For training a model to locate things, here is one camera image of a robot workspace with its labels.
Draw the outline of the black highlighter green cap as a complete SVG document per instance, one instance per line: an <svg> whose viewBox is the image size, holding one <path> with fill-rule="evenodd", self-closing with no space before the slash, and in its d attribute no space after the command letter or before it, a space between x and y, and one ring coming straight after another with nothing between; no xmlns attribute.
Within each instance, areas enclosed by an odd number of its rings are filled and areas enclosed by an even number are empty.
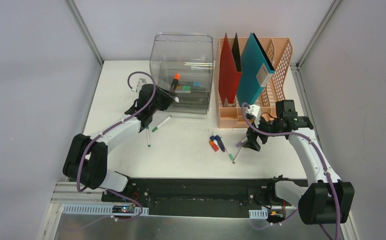
<svg viewBox="0 0 386 240"><path fill-rule="evenodd" d="M191 87L184 85L184 86L177 86L175 89L175 92L177 93L189 93L191 91Z"/></svg>

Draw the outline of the black highlighter orange cap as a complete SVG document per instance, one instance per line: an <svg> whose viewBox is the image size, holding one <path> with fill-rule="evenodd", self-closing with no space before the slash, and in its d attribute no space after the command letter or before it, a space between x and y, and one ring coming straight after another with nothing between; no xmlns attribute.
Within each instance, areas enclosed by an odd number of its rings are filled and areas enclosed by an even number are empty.
<svg viewBox="0 0 386 240"><path fill-rule="evenodd" d="M175 91L175 89L176 89L177 86L178 86L179 79L180 79L180 74L179 74L179 73L176 73L176 74L174 75L174 78L173 78L172 82L171 82L171 85L170 85L170 91L173 91L173 92Z"/></svg>

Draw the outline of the black highlighter blue cap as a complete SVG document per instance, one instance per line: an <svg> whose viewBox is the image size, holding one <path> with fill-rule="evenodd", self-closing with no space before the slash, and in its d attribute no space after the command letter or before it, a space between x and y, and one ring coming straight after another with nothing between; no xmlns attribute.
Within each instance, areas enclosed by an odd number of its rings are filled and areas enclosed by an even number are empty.
<svg viewBox="0 0 386 240"><path fill-rule="evenodd" d="M180 81L179 86L201 87L201 83L198 81Z"/></svg>

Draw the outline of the clear grey drawer organizer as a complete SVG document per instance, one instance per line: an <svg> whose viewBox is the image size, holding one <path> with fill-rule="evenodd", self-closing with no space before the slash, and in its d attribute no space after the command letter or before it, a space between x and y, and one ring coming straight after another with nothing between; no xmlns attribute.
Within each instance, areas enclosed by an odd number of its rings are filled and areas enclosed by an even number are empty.
<svg viewBox="0 0 386 240"><path fill-rule="evenodd" d="M200 82L190 92L175 92L179 102L168 111L186 114L208 113L214 70L213 38L206 33L160 32L155 35L150 55L150 73L157 85L170 91L176 73L179 82Z"/></svg>

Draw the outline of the red folder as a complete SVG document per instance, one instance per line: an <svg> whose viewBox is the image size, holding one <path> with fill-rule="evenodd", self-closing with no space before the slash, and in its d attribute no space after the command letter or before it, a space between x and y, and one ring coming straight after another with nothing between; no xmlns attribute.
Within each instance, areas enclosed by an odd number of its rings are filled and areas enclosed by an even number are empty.
<svg viewBox="0 0 386 240"><path fill-rule="evenodd" d="M231 107L235 103L235 96L242 75L237 34L235 34L232 45L230 45L228 36L225 34L219 63L219 96L224 107Z"/></svg>

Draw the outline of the teal blue folder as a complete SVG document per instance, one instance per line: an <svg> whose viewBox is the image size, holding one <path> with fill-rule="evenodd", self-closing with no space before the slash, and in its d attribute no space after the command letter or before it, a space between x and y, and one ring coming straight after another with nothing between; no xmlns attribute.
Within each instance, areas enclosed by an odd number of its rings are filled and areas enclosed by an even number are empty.
<svg viewBox="0 0 386 240"><path fill-rule="evenodd" d="M237 88L239 104L254 104L275 73L268 57L255 33L250 33L241 54L242 75Z"/></svg>

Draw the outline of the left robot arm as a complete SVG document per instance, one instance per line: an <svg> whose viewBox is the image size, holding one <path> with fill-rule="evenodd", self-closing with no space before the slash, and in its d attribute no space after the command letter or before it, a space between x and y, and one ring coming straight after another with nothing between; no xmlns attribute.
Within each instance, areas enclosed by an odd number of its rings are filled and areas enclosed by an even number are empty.
<svg viewBox="0 0 386 240"><path fill-rule="evenodd" d="M108 155L125 140L142 132L152 122L154 113L167 110L179 100L173 91L151 83L141 86L137 92L138 98L120 120L92 135L79 133L73 137L63 174L76 181L80 190L111 189L121 202L132 198L128 177L108 168Z"/></svg>

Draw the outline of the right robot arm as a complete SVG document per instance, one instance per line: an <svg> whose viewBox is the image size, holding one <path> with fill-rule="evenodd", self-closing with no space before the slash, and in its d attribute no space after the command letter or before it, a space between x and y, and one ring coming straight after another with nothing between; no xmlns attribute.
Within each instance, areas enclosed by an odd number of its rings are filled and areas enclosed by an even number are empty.
<svg viewBox="0 0 386 240"><path fill-rule="evenodd" d="M343 224L347 221L354 187L342 181L328 163L307 116L299 116L293 100L276 102L276 118L266 120L255 104L243 103L241 113L248 124L244 147L260 151L270 137L285 137L293 146L305 171L308 188L285 177L275 177L264 191L271 205L286 201L296 207L306 225Z"/></svg>

